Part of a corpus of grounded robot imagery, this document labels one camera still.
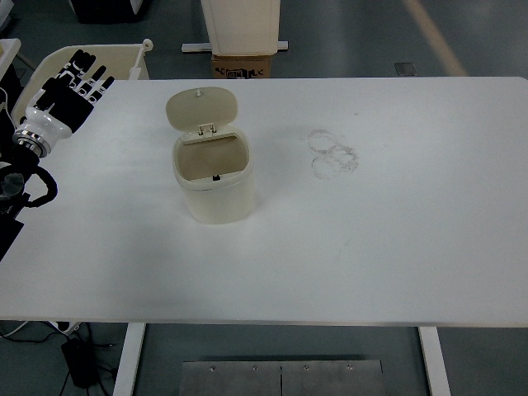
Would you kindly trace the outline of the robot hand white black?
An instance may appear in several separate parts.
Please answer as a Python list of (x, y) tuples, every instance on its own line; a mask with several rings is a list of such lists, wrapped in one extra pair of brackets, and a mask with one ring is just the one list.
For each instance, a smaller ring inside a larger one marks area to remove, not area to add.
[(85, 78), (96, 60), (94, 54), (77, 50), (31, 98), (13, 140), (39, 145), (42, 153), (48, 153), (58, 140), (77, 132), (115, 81), (113, 76), (102, 77), (106, 71), (104, 65)]

